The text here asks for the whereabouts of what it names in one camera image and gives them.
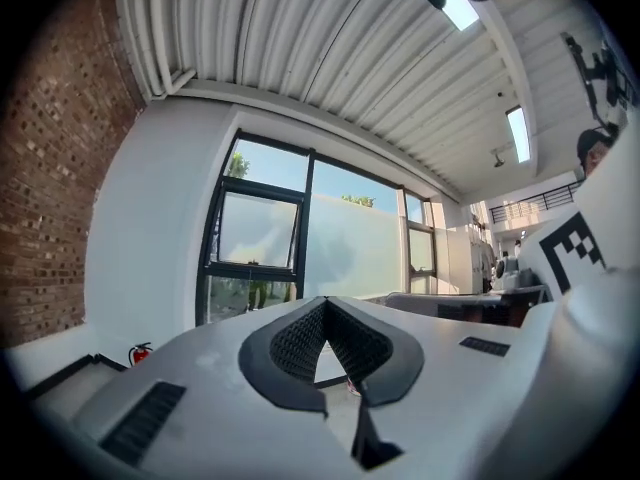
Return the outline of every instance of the window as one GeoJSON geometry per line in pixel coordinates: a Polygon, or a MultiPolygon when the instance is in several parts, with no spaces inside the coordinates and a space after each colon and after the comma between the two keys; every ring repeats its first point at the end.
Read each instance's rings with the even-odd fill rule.
{"type": "Polygon", "coordinates": [[[301,297],[429,293],[431,223],[402,187],[239,131],[207,217],[197,322],[301,297]]]}

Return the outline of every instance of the floor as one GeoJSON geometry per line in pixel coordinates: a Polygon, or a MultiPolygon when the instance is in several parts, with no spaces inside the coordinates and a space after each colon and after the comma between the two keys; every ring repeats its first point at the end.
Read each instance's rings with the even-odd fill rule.
{"type": "Polygon", "coordinates": [[[46,407],[65,420],[71,420],[95,393],[119,372],[102,364],[90,364],[73,374],[35,401],[36,407],[46,407]]]}
{"type": "Polygon", "coordinates": [[[349,393],[346,383],[337,384],[321,391],[326,396],[329,410],[327,425],[338,438],[340,444],[348,453],[351,453],[351,445],[358,425],[360,397],[349,393]]]}

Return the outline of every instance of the sky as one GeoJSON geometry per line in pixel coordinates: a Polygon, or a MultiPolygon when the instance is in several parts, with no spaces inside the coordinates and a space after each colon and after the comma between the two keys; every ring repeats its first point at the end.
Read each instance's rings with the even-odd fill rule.
{"type": "MultiPolygon", "coordinates": [[[[250,162],[244,179],[304,192],[307,157],[245,141],[238,143],[236,152],[250,162]]],[[[315,164],[312,193],[338,199],[342,195],[371,197],[374,208],[393,214],[398,211],[394,189],[323,162],[315,164]]]]}

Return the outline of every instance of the tree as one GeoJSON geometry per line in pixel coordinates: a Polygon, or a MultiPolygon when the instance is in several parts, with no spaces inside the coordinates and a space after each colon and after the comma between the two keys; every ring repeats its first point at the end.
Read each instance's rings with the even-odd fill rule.
{"type": "Polygon", "coordinates": [[[373,208],[373,201],[375,201],[375,198],[372,198],[372,197],[367,197],[367,196],[353,197],[352,195],[342,196],[342,199],[344,201],[349,201],[350,203],[366,206],[367,208],[373,208]]]}
{"type": "Polygon", "coordinates": [[[229,176],[232,178],[244,178],[249,171],[249,160],[245,160],[242,153],[234,153],[231,159],[231,167],[229,167],[229,176]]]}

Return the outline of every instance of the pipe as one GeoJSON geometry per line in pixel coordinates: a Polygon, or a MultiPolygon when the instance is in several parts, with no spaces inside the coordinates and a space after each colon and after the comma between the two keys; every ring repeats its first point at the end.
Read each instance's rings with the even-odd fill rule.
{"type": "Polygon", "coordinates": [[[165,48],[164,25],[162,23],[162,0],[150,0],[150,2],[151,31],[153,32],[153,43],[156,47],[156,59],[158,60],[160,76],[162,77],[166,94],[175,94],[184,84],[195,76],[196,70],[192,68],[185,71],[176,79],[175,83],[173,82],[165,48]]]}
{"type": "Polygon", "coordinates": [[[138,36],[140,38],[140,47],[142,49],[142,58],[144,61],[144,66],[146,67],[147,75],[149,76],[151,92],[154,96],[160,96],[163,91],[162,87],[160,87],[160,80],[158,80],[158,73],[156,71],[155,62],[151,53],[149,29],[147,27],[147,20],[144,12],[144,0],[133,1],[134,16],[138,25],[138,36]]]}

